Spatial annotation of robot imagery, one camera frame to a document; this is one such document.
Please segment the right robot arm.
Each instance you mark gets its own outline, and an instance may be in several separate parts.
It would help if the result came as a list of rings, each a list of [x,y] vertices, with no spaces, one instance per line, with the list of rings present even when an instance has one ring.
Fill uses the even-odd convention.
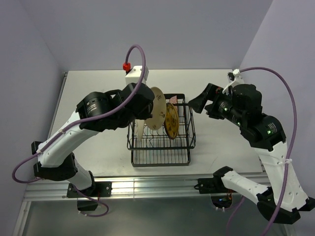
[[[188,102],[196,113],[206,110],[210,118],[226,119],[237,125],[242,137],[258,155],[270,181],[269,186],[262,185],[225,166],[214,172],[212,183],[205,188],[220,192],[233,190],[255,203],[261,215],[270,220],[286,177],[283,200],[273,222],[293,224],[300,219],[300,212],[315,207],[315,200],[304,192],[292,164],[286,159],[288,147],[281,123],[262,112],[261,101],[262,94],[254,85],[230,86],[225,93],[223,88],[208,84],[200,95]]]

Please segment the cream plate small motifs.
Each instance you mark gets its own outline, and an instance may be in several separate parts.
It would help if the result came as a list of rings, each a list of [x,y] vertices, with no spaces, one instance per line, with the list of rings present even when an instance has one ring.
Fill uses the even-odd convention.
[[[152,92],[155,95],[153,100],[152,117],[145,120],[145,124],[151,130],[159,130],[165,121],[166,116],[166,98],[163,92],[158,87],[152,87]]]

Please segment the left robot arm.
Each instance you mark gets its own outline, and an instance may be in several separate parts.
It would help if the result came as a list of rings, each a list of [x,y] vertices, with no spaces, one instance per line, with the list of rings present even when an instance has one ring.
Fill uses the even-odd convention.
[[[61,136],[48,148],[45,147],[47,141],[38,145],[40,154],[33,166],[34,175],[52,181],[67,180],[84,196],[94,194],[96,184],[93,174],[78,163],[73,152],[87,139],[104,130],[125,128],[135,119],[151,117],[155,95],[149,87],[141,84],[134,97],[119,111],[93,120],[119,107],[135,87],[135,83],[130,83],[123,90],[89,93],[58,131]]]

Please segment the yellow patterned plate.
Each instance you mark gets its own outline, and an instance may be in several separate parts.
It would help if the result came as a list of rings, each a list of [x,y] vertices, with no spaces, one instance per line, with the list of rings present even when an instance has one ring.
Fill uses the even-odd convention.
[[[164,121],[164,129],[166,135],[174,140],[179,134],[179,115],[177,109],[172,103],[166,104],[166,116]]]

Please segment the cream plate green brushstroke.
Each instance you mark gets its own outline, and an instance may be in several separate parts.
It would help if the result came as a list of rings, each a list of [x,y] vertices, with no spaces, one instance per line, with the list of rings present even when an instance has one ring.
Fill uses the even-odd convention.
[[[136,138],[138,142],[142,141],[143,132],[144,132],[144,120],[137,119],[135,121],[135,134],[136,134]]]

